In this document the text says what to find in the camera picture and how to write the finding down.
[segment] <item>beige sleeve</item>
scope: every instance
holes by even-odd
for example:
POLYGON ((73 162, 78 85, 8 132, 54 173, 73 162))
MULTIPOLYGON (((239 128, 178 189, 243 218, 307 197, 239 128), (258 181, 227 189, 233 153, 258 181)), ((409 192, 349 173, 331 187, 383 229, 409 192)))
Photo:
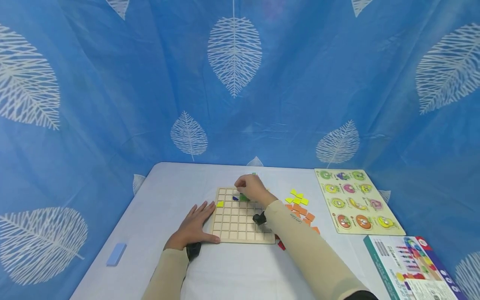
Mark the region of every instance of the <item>beige sleeve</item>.
POLYGON ((180 300, 188 267, 187 250, 165 249, 153 272, 142 300, 180 300))
POLYGON ((268 226, 281 239, 316 299, 344 300, 368 290, 328 243, 280 201, 265 210, 268 226))

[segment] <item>white leaf print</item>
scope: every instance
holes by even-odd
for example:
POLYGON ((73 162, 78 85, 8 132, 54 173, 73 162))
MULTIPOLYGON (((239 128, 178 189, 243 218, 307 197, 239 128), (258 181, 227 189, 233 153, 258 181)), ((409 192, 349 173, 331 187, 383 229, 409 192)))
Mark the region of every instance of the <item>white leaf print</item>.
POLYGON ((317 158, 328 163, 339 164, 351 159, 360 145, 359 132, 353 123, 348 121, 342 127, 329 132, 317 144, 317 158))
POLYGON ((145 176, 134 174, 133 175, 133 195, 136 195, 140 187, 145 180, 145 176))
POLYGON ((382 196, 382 198, 385 200, 385 202, 388 203, 388 200, 390 200, 390 194, 392 193, 392 191, 382 191, 382 190, 378 190, 378 192, 380 193, 380 195, 382 196))
POLYGON ((58 130, 60 92, 48 61, 0 24, 0 116, 58 130))
POLYGON ((71 208, 48 207, 0 216, 0 261, 17 284, 46 282, 78 254, 87 224, 71 208))
POLYGON ((363 9, 367 7, 367 5, 369 5, 370 2, 372 1, 373 0, 352 0, 352 6, 353 6, 353 11, 355 12, 355 17, 358 17, 361 11, 363 11, 363 9))
POLYGON ((175 146, 183 153, 200 155, 207 149, 207 136, 203 128, 184 111, 172 126, 170 136, 175 146))
POLYGON ((119 14, 120 18, 125 21, 125 14, 127 13, 130 0, 107 0, 107 3, 119 14))
POLYGON ((456 102, 480 86, 480 25, 445 35, 417 67, 420 114, 456 102))
POLYGON ((255 156, 254 159, 252 159, 247 166, 254 166, 254 167, 263 167, 264 165, 262 164, 262 161, 255 156))
POLYGON ((456 282, 468 299, 480 299, 480 252, 462 259, 455 268, 456 282))
POLYGON ((208 40, 208 61, 219 80, 235 98, 255 76, 262 61, 258 31, 250 20, 233 17, 218 20, 208 40))

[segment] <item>blue eraser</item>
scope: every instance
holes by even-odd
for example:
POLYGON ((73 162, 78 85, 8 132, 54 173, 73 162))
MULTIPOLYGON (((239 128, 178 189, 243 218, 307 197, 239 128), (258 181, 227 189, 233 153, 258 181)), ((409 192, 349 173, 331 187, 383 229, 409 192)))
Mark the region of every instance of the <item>blue eraser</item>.
POLYGON ((115 248, 113 248, 110 257, 107 260, 107 266, 116 267, 119 264, 120 258, 123 255, 123 252, 125 252, 126 247, 127 244, 125 243, 118 243, 115 245, 115 248))

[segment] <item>blue curtain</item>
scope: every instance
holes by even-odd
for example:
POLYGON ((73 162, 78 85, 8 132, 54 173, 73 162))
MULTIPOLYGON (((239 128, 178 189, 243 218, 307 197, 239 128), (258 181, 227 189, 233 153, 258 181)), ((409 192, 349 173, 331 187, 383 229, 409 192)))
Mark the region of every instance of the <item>blue curtain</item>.
POLYGON ((480 298, 479 87, 477 0, 4 0, 0 295, 68 299, 175 161, 365 169, 480 298))

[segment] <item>hand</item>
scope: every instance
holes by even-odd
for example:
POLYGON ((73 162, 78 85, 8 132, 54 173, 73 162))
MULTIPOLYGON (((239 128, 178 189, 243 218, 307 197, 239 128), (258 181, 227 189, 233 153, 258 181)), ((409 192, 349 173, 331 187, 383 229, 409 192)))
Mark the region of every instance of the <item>hand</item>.
POLYGON ((201 241, 220 243, 219 237, 203 231, 204 223, 213 211, 215 211, 215 202, 207 206, 207 201, 205 201, 198 209, 195 204, 181 223, 179 230, 168 239, 163 250, 183 250, 188 244, 201 241))
POLYGON ((264 208, 277 200, 267 189, 264 184, 258 178, 257 175, 249 174, 240 176, 235 182, 235 187, 239 192, 247 196, 248 199, 257 201, 264 208))

